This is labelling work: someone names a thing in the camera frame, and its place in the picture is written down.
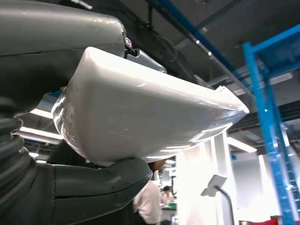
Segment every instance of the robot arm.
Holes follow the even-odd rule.
[[[0,2],[0,222],[75,224],[124,207],[152,172],[137,158],[101,170],[36,164],[13,135],[15,115],[66,86],[87,47],[166,70],[133,50],[116,18],[30,1]]]

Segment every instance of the person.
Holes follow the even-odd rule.
[[[154,173],[155,164],[148,164]],[[150,180],[133,199],[135,211],[134,225],[158,225],[161,222],[163,203],[160,189],[153,180]]]
[[[162,197],[164,205],[167,205],[174,200],[173,195],[170,191],[170,186],[164,186],[162,192]]]

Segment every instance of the white wall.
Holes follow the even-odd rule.
[[[262,160],[251,156],[232,162],[239,220],[262,222],[280,214],[271,174],[268,173],[269,165]]]

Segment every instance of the ceiling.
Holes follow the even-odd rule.
[[[56,0],[44,1],[58,3]],[[174,58],[178,58],[176,60],[185,60],[185,66],[188,68],[190,75],[191,74],[191,77],[180,74],[176,76],[195,82],[192,75],[196,74],[212,84],[213,87],[222,84],[226,85],[232,91],[240,89],[199,46],[187,38],[186,34],[175,28],[173,24],[168,22],[156,9],[153,10],[152,15],[155,36],[152,36],[152,39],[146,37],[147,35],[151,37],[151,34],[141,28],[141,24],[145,25],[148,21],[148,1],[85,0],[85,2],[93,5],[95,11],[117,16],[125,25],[128,36],[133,42],[133,45],[142,48],[166,66],[169,71],[172,71],[171,73],[176,75],[175,73],[178,71],[177,61],[173,61]],[[247,76],[248,73],[244,67],[243,43],[250,41],[253,44],[257,44],[300,23],[298,12],[300,1],[298,0],[171,0],[171,2],[199,28],[202,34],[218,48],[234,68],[240,68],[243,71],[243,75],[245,76]],[[157,37],[157,35],[159,35],[161,39],[167,40],[169,44],[168,51],[164,48],[165,45],[155,42],[157,40],[154,37]],[[300,100],[299,94],[295,94],[295,90],[298,90],[300,87],[298,73],[299,71],[294,71],[291,77],[289,76],[289,79],[283,79],[283,81],[274,85],[278,105],[286,105]],[[238,96],[253,114],[237,123],[234,129],[232,129],[234,132],[230,131],[230,135],[242,142],[263,149],[264,145],[259,124],[256,123],[256,126],[254,127],[239,128],[239,124],[245,124],[243,122],[254,115],[256,108],[253,99],[249,96],[246,94]],[[50,111],[55,100],[54,97],[47,96],[38,108]],[[293,119],[288,121],[295,134],[293,139],[298,140],[300,137],[300,122],[295,119],[298,116],[296,107],[293,113]],[[26,127],[57,133],[51,120],[48,118],[32,113],[20,116],[20,118],[24,121]],[[50,154],[55,148],[53,145],[45,145],[44,142],[32,141],[28,141],[26,146],[30,151],[41,150],[42,152],[41,157]]]

